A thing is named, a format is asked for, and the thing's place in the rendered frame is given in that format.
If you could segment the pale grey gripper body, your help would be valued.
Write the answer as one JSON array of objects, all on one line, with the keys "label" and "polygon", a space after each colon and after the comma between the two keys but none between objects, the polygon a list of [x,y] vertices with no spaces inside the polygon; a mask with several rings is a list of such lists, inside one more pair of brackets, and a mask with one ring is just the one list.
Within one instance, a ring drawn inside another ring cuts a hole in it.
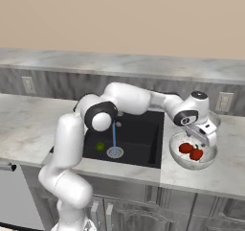
[{"label": "pale grey gripper body", "polygon": [[217,127],[212,123],[184,126],[184,130],[210,148],[216,145]]}]

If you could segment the red bell pepper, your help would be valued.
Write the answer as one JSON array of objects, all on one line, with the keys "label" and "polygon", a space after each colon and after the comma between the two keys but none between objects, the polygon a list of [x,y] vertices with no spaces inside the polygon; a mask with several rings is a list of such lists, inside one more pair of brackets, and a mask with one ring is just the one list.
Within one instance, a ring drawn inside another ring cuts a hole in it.
[{"label": "red bell pepper", "polygon": [[191,145],[190,143],[183,143],[179,146],[179,151],[184,154],[190,153],[192,150],[193,145]]},{"label": "red bell pepper", "polygon": [[198,146],[195,146],[189,154],[189,158],[195,161],[198,161],[202,156],[203,156],[203,151],[199,149]]}]

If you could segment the clear glass bowl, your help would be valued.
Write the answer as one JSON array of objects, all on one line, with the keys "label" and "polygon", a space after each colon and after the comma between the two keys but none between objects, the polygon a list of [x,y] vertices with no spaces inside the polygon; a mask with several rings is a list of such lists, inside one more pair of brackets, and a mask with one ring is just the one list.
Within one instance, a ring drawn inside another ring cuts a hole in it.
[{"label": "clear glass bowl", "polygon": [[[193,147],[198,146],[199,149],[203,151],[203,156],[198,160],[191,160],[189,158],[189,153],[184,154],[179,151],[179,146],[183,143],[190,143]],[[201,143],[198,139],[193,136],[187,136],[187,134],[182,131],[175,133],[169,139],[169,151],[176,163],[185,169],[198,171],[206,169],[211,165],[217,155],[217,146],[208,147]]]}]

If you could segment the black kitchen sink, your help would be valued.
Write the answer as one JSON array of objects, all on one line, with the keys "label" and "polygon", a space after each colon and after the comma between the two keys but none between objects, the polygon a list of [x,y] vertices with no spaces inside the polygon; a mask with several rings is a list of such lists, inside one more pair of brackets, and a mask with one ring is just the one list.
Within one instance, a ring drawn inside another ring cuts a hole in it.
[{"label": "black kitchen sink", "polygon": [[[88,129],[83,157],[154,169],[161,168],[165,113],[147,111],[143,115],[124,113],[116,120],[117,153],[113,155],[112,127],[103,132]],[[104,150],[96,150],[103,142]]]}]

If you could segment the grey cupboard door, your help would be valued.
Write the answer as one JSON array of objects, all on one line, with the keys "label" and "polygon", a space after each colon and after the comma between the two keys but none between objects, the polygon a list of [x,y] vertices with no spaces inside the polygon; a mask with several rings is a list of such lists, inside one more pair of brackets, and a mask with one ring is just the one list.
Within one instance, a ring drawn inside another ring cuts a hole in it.
[{"label": "grey cupboard door", "polygon": [[165,210],[142,203],[106,198],[113,204],[113,231],[187,231],[189,214]]},{"label": "grey cupboard door", "polygon": [[245,231],[245,200],[197,194],[187,231]]},{"label": "grey cupboard door", "polygon": [[97,201],[99,203],[97,215],[98,215],[98,225],[95,224],[97,231],[106,231],[106,225],[105,225],[105,216],[104,216],[104,208],[103,208],[103,201],[101,197],[93,197],[91,203],[89,204],[89,218],[91,218],[91,208],[93,205],[93,202]]}]

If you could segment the blue water stream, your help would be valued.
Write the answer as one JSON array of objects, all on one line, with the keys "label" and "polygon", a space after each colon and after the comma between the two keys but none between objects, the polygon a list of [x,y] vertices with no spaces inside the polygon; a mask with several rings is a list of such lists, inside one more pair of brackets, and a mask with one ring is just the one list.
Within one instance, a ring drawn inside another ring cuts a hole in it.
[{"label": "blue water stream", "polygon": [[116,121],[112,123],[112,138],[113,138],[113,155],[116,156],[117,153],[117,144],[116,144]]}]

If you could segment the grey dishwasher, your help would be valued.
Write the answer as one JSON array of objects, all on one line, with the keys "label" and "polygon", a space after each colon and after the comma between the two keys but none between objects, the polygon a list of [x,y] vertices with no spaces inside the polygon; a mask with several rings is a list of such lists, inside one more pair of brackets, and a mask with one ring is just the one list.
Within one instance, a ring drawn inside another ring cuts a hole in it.
[{"label": "grey dishwasher", "polygon": [[20,166],[14,172],[0,170],[0,223],[44,231]]}]

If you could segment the white wall outlet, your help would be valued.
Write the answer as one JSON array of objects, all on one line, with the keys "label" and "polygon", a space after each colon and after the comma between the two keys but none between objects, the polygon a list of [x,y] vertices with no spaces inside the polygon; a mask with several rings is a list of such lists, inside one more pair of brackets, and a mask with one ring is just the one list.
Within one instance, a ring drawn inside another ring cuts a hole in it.
[{"label": "white wall outlet", "polygon": [[25,91],[28,94],[35,94],[33,78],[32,77],[23,77],[22,81],[23,81],[23,85],[24,85]]},{"label": "white wall outlet", "polygon": [[228,112],[233,100],[233,93],[220,92],[216,104],[216,111]]}]

